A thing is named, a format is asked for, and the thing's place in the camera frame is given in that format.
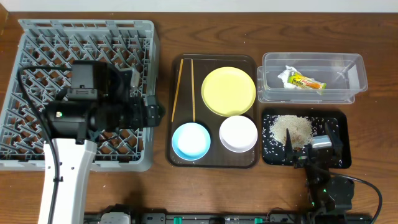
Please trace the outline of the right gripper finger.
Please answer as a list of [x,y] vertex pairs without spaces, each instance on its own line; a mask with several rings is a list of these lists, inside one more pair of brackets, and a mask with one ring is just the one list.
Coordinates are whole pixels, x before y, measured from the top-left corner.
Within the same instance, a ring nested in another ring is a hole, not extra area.
[[288,129],[286,129],[286,140],[285,140],[284,149],[285,149],[286,156],[290,156],[291,154],[293,154],[292,141],[291,141],[290,133],[289,133]]
[[342,148],[342,141],[327,123],[325,123],[325,133],[329,137],[333,148]]

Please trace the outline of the wooden chopstick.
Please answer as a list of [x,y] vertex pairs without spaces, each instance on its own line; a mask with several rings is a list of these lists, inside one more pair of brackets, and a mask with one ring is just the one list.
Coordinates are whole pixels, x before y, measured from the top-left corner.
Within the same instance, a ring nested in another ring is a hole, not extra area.
[[195,111],[195,76],[194,76],[194,65],[193,59],[191,59],[191,83],[192,83],[192,120],[196,122],[196,111]]
[[183,69],[183,61],[184,61],[184,59],[182,58],[182,59],[180,60],[180,67],[179,67],[179,70],[178,70],[177,86],[176,86],[176,89],[175,89],[175,98],[174,98],[174,105],[173,105],[172,117],[171,117],[171,122],[172,122],[172,123],[173,123],[173,121],[174,121],[175,110],[176,110],[176,107],[177,107],[178,93],[179,93],[179,87],[180,87],[180,80],[181,80],[182,69]]

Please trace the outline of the pink white bowl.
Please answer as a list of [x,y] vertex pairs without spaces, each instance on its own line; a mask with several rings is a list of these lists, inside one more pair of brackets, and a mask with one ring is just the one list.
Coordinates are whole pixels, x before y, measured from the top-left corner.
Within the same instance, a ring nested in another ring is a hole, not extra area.
[[257,127],[245,116],[231,116],[225,119],[219,129],[222,145],[236,153],[247,152],[257,143]]

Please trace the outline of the green snack wrapper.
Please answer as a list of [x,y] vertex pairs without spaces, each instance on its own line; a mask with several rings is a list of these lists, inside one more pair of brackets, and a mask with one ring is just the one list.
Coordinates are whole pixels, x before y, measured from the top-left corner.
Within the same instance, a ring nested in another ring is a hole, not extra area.
[[287,82],[293,84],[301,89],[313,89],[318,90],[320,95],[323,94],[323,90],[326,88],[326,83],[318,82],[309,77],[303,76],[299,72],[290,72]]

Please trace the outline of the white tissue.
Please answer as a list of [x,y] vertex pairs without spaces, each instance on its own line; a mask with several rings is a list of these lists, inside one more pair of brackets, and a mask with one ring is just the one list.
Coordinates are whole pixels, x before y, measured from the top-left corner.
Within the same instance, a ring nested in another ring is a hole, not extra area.
[[285,66],[285,70],[280,73],[277,77],[282,80],[283,86],[286,89],[296,89],[297,85],[291,84],[288,82],[288,79],[291,73],[298,73],[298,71],[294,67],[290,67],[288,65]]

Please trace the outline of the yellow round plate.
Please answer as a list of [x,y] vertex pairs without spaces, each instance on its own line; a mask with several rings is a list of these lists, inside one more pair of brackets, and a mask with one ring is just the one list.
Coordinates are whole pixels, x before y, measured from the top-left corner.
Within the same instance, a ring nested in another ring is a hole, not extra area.
[[245,71],[220,67],[210,72],[201,85],[201,97],[207,108],[220,116],[247,112],[255,102],[256,87]]

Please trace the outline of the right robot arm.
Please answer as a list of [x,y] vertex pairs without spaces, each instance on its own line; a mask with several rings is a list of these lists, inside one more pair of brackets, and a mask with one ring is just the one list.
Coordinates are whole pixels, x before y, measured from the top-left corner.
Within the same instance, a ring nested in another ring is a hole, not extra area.
[[286,132],[285,158],[293,166],[305,169],[308,199],[313,208],[302,223],[347,223],[345,211],[352,209],[354,183],[332,174],[330,167],[343,155],[343,142],[325,125],[325,135],[317,136],[303,153],[293,150],[290,133]]

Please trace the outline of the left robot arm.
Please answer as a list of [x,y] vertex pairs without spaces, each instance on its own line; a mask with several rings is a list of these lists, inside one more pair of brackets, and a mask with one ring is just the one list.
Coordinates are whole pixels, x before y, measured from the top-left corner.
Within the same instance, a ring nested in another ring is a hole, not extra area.
[[92,60],[72,64],[72,85],[45,106],[45,180],[39,223],[83,223],[91,165],[102,131],[152,128],[165,108],[156,97],[131,97],[135,69]]

